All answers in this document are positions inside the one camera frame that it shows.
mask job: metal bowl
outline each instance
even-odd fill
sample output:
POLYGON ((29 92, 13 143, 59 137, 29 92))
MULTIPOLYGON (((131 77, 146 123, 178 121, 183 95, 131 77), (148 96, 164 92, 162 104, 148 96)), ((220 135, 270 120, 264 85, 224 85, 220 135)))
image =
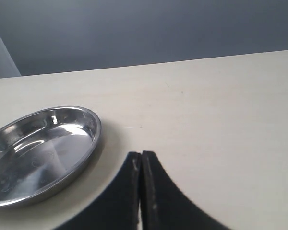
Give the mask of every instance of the metal bowl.
POLYGON ((94 156, 101 123, 92 111, 56 107, 0 129, 0 207, 42 201, 66 187, 94 156))

